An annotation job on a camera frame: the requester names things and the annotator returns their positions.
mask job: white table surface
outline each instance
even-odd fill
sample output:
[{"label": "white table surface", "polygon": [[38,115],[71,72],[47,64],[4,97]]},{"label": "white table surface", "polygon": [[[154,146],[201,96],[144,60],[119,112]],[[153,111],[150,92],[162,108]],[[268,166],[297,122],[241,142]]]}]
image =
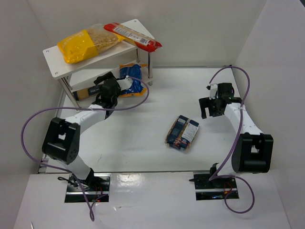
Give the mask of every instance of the white table surface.
[{"label": "white table surface", "polygon": [[[86,203],[64,203],[67,183],[58,174],[31,175],[15,229],[289,229],[272,174],[242,175],[255,193],[246,214],[230,212],[223,200],[196,201],[192,172],[112,174],[110,199],[94,208],[91,222]],[[248,187],[237,180],[240,199],[228,200],[235,210],[251,205]]]},{"label": "white table surface", "polygon": [[[114,112],[107,120],[86,130],[81,135],[79,155],[95,172],[209,170],[212,164],[222,162],[236,133],[224,115],[202,119],[198,102],[209,96],[206,86],[217,70],[154,69],[148,100],[135,109]],[[231,69],[220,72],[214,82],[233,83],[235,96],[239,96]],[[88,106],[93,100],[84,100],[81,105]],[[117,107],[127,107],[141,100],[142,97],[121,98]],[[67,97],[63,106],[72,106]],[[61,117],[75,113],[63,110]],[[179,115],[199,123],[197,135],[187,151],[170,148],[164,143]],[[60,166],[51,159],[49,164]],[[60,171],[47,168],[46,172]]]},{"label": "white table surface", "polygon": [[[153,38],[153,36],[148,32],[148,30],[137,19],[124,22],[122,23],[122,25]],[[137,47],[135,47],[134,45],[122,41],[98,56],[75,64],[69,64],[64,61],[63,55],[57,45],[43,50],[43,55],[48,63],[52,77],[54,79],[60,79],[62,77],[71,75],[72,73],[75,73],[79,70],[88,68],[93,63],[100,62],[108,58],[113,58],[118,55],[122,55],[126,52],[135,50],[136,48]]]}]

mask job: metal shelf leg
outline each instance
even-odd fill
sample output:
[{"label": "metal shelf leg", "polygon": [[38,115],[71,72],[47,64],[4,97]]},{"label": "metal shelf leg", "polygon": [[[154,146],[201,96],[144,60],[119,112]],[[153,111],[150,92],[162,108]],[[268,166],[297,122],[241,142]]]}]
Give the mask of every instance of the metal shelf leg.
[{"label": "metal shelf leg", "polygon": [[61,84],[65,93],[67,94],[68,98],[71,100],[73,106],[80,108],[80,105],[78,104],[78,102],[74,98],[72,92],[70,91],[71,86],[70,86],[69,82],[65,78],[61,78],[58,81]]},{"label": "metal shelf leg", "polygon": [[152,61],[152,54],[149,52],[148,53],[148,78],[151,79],[153,77],[153,61]]}]

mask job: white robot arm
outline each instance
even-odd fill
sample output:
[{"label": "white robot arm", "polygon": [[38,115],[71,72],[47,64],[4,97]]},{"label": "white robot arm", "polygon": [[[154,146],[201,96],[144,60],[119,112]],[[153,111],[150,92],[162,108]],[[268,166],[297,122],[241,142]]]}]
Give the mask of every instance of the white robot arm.
[{"label": "white robot arm", "polygon": [[[105,80],[101,85],[101,93],[89,109],[114,108],[117,98],[122,91],[130,88],[132,79]],[[57,160],[71,171],[87,186],[94,186],[97,182],[94,171],[88,167],[79,156],[80,135],[92,125],[105,120],[111,111],[82,111],[66,119],[53,118],[42,145],[42,151],[50,158]]]},{"label": "white robot arm", "polygon": [[[241,98],[234,97],[234,88],[231,83],[211,84],[208,87],[210,96],[199,99],[202,118],[206,118],[206,109],[209,116],[225,115],[238,132],[240,124]],[[224,165],[218,175],[236,175],[236,173],[266,173],[269,171],[273,138],[264,134],[252,121],[242,107],[243,125],[239,133],[238,142],[231,158]],[[220,164],[215,163],[210,174],[212,175]]]}]

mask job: food package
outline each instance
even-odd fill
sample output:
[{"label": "food package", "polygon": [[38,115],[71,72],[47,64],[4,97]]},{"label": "food package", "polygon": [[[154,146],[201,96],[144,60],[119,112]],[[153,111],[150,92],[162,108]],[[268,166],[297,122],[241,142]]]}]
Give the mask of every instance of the food package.
[{"label": "food package", "polygon": [[[126,64],[126,65],[120,64],[120,79],[125,79],[125,77],[128,75],[141,80],[142,79],[141,68],[146,66],[147,64],[135,64],[135,63]],[[120,97],[129,97],[133,95],[141,96],[146,91],[147,89],[141,85],[140,81],[133,80],[131,87],[125,90],[125,92],[123,92],[122,95],[120,95]]]},{"label": "food package", "polygon": [[99,55],[122,40],[122,36],[106,31],[102,24],[96,24],[63,39],[57,45],[66,63],[77,63]]},{"label": "food package", "polygon": [[156,49],[162,47],[162,45],[153,38],[147,37],[142,33],[139,33],[116,22],[104,25],[104,29],[123,36],[126,38],[127,42],[147,52],[154,52]]},{"label": "food package", "polygon": [[168,132],[165,143],[175,149],[188,149],[198,131],[198,126],[198,122],[180,115]]}]

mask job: white shelf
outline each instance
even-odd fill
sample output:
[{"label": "white shelf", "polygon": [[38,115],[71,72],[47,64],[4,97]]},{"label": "white shelf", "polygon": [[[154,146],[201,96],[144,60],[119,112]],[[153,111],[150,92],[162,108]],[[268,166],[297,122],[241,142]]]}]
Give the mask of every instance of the white shelf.
[{"label": "white shelf", "polygon": [[[93,81],[96,80],[98,76],[104,75],[107,72],[112,72],[115,78],[120,77],[120,68],[105,68],[105,69],[84,69],[80,70],[76,73],[72,74],[70,85],[73,87],[72,91],[77,91],[83,88],[92,87],[94,86]],[[152,81],[153,79],[148,78],[148,68],[144,67],[142,68],[142,79],[144,82],[148,83]]]},{"label": "white shelf", "polygon": [[[225,117],[201,118],[198,100],[209,96],[205,88],[219,69],[160,68],[153,70],[150,96],[141,106],[114,112],[81,135],[79,155],[95,172],[208,170],[228,154],[236,132]],[[231,69],[219,73],[215,83],[233,83]],[[143,97],[119,98],[119,107],[137,104]],[[80,101],[87,107],[94,97]],[[63,106],[73,106],[66,97]],[[74,115],[63,110],[61,118]],[[169,148],[164,139],[176,117],[184,115],[199,123],[188,151]],[[49,164],[60,166],[54,160]],[[60,172],[47,168],[47,173]]]},{"label": "white shelf", "polygon": [[[153,38],[153,36],[137,19],[127,21],[125,23],[122,23],[122,25]],[[53,46],[51,48],[43,50],[43,55],[48,63],[52,77],[54,79],[60,79],[82,69],[88,68],[93,63],[100,62],[118,55],[122,55],[126,52],[130,52],[135,49],[135,46],[125,41],[122,41],[96,57],[74,64],[68,64],[64,61],[63,55],[59,50],[58,46]]]}]

